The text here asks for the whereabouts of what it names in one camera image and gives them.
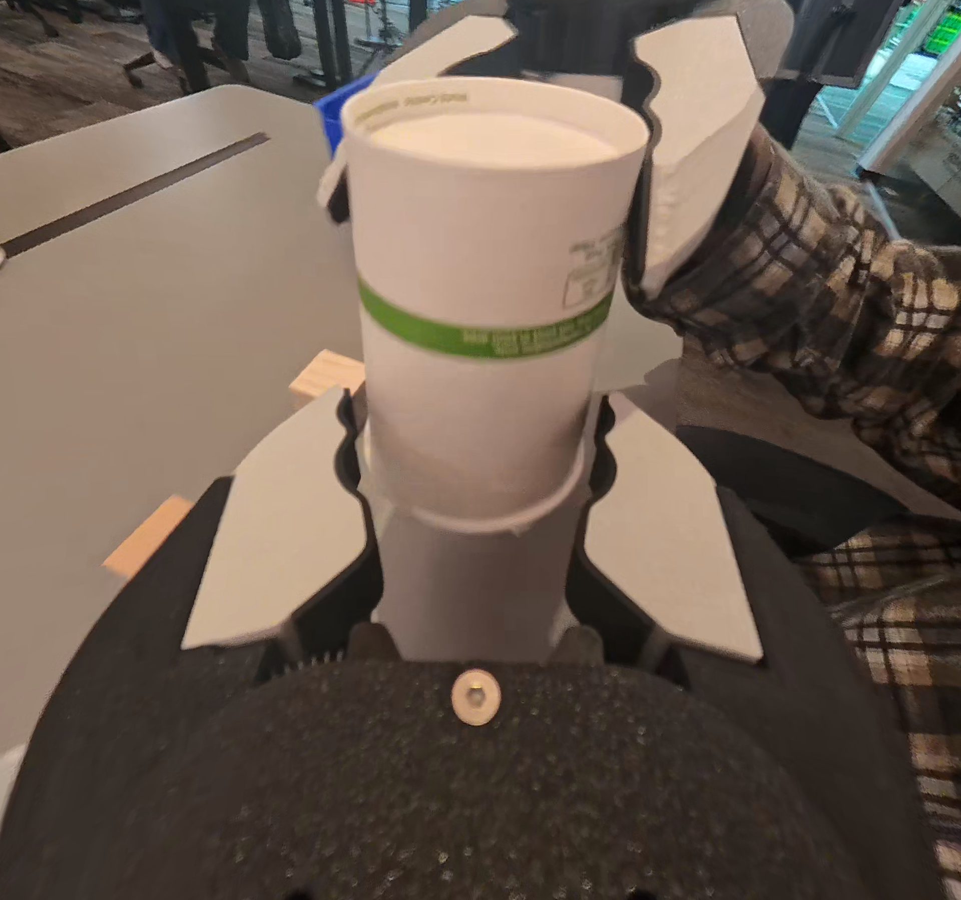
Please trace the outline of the white green-banded paper cup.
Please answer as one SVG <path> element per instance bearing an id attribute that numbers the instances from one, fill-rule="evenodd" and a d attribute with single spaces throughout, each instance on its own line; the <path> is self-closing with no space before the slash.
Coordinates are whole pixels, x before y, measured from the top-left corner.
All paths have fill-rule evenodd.
<path id="1" fill-rule="evenodd" d="M 377 492 L 518 532 L 565 502 L 650 130 L 519 79 L 377 81 L 342 109 Z"/>

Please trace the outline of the blue plastic bin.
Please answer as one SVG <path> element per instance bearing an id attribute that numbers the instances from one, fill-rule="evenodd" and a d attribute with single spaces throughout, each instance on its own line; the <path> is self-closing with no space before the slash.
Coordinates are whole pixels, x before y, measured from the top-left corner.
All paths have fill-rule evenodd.
<path id="1" fill-rule="evenodd" d="M 313 104 L 321 117 L 331 157 L 335 155 L 342 141 L 342 112 L 346 104 L 356 94 L 366 90 L 374 83 L 377 76 L 378 74 L 375 73 L 358 77 L 354 81 L 334 89 Z"/>

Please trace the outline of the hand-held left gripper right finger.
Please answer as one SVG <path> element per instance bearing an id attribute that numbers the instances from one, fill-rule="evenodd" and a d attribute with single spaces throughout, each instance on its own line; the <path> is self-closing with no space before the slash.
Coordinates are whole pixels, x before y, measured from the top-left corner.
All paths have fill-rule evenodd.
<path id="1" fill-rule="evenodd" d="M 691 648 L 763 660 L 715 479 L 679 438 L 624 394 L 604 395 L 588 445 L 588 502 L 567 606 L 600 635 L 611 664 L 661 664 Z"/>

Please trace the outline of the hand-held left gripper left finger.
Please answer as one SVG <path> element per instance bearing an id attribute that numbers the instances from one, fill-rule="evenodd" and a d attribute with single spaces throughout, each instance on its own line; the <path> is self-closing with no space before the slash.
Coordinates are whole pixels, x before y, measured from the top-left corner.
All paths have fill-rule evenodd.
<path id="1" fill-rule="evenodd" d="M 241 461 L 182 648 L 339 649 L 372 618 L 384 576 L 358 433 L 352 395 L 329 390 Z"/>

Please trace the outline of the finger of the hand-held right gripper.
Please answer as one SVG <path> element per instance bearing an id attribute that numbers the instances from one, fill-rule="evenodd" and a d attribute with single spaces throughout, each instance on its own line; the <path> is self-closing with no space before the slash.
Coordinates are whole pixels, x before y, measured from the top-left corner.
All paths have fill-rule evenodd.
<path id="1" fill-rule="evenodd" d="M 469 16 L 382 68 L 372 86 L 453 77 L 520 77 L 520 40 L 504 17 Z M 347 158 L 338 149 L 321 176 L 320 205 L 334 224 L 350 217 Z"/>
<path id="2" fill-rule="evenodd" d="M 685 17 L 635 37 L 622 102 L 650 131 L 623 279 L 626 292 L 654 298 L 714 226 L 760 118 L 739 18 Z"/>

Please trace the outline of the wooden cube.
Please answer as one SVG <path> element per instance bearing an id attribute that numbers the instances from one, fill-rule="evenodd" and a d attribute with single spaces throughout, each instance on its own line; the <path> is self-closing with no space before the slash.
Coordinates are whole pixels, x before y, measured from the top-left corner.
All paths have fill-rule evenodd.
<path id="1" fill-rule="evenodd" d="M 350 356 L 330 349 L 322 350 L 289 384 L 298 409 L 331 390 L 354 395 L 366 379 L 365 367 Z"/>
<path id="2" fill-rule="evenodd" d="M 128 582 L 147 564 L 193 509 L 180 496 L 168 498 L 103 560 L 104 569 Z"/>

